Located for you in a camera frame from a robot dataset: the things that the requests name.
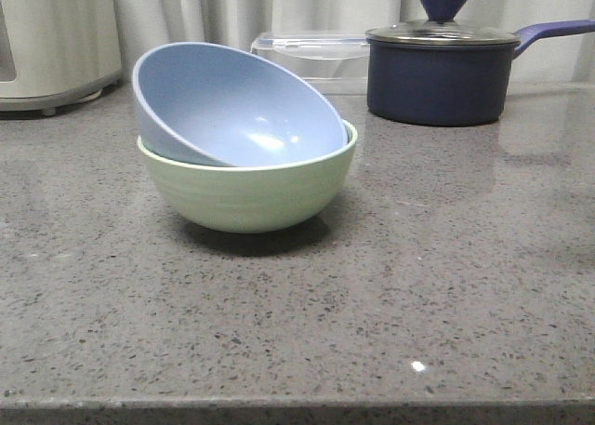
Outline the clear plastic food container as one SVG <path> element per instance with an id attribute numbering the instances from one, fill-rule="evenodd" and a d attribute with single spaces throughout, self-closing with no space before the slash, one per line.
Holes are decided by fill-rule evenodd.
<path id="1" fill-rule="evenodd" d="M 361 33 L 261 33 L 250 52 L 298 75 L 325 95 L 363 95 L 369 44 Z"/>

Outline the green bowl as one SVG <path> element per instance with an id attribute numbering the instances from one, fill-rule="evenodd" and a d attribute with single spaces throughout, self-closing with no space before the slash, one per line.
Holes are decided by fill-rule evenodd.
<path id="1" fill-rule="evenodd" d="M 288 228 L 322 211 L 344 185 L 358 132 L 346 121 L 348 142 L 320 158 L 282 166 L 191 165 L 137 147 L 157 192 L 195 224 L 220 232 Z"/>

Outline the white curtain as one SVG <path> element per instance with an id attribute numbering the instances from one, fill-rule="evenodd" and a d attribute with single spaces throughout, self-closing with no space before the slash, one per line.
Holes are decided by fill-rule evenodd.
<path id="1" fill-rule="evenodd" d="M 264 32 L 361 34 L 424 14 L 418 0 L 114 0 L 126 67 L 148 49 L 206 41 L 249 49 Z M 469 0 L 462 20 L 515 31 L 594 15 L 594 0 Z"/>

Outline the white kitchen appliance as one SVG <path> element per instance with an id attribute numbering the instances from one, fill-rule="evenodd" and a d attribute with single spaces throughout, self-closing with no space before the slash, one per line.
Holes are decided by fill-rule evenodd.
<path id="1" fill-rule="evenodd" d="M 123 75 L 113 0 L 1 0 L 1 109 L 54 113 Z"/>

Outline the dark blue saucepan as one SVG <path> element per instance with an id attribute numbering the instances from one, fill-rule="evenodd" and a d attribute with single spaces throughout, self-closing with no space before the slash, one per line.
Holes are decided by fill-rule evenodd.
<path id="1" fill-rule="evenodd" d="M 542 38 L 593 31 L 593 20 L 569 20 L 530 25 L 502 40 L 471 42 L 400 42 L 368 32 L 368 109 L 407 124 L 492 123 L 504 109 L 511 64 L 526 48 Z"/>

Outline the glass pot lid blue knob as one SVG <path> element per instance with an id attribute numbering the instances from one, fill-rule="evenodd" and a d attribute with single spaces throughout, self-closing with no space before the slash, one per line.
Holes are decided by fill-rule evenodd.
<path id="1" fill-rule="evenodd" d="M 513 33 L 456 20 L 457 13 L 468 1 L 419 0 L 426 13 L 425 19 L 370 29 L 365 37 L 369 42 L 409 46 L 495 46 L 520 43 Z"/>

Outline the blue bowl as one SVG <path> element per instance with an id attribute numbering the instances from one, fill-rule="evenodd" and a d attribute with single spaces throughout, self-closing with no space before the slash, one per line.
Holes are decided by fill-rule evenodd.
<path id="1" fill-rule="evenodd" d="M 153 153 L 207 166 L 277 166 L 348 142 L 336 109 L 287 69 L 241 50 L 180 42 L 132 73 L 139 134 Z"/>

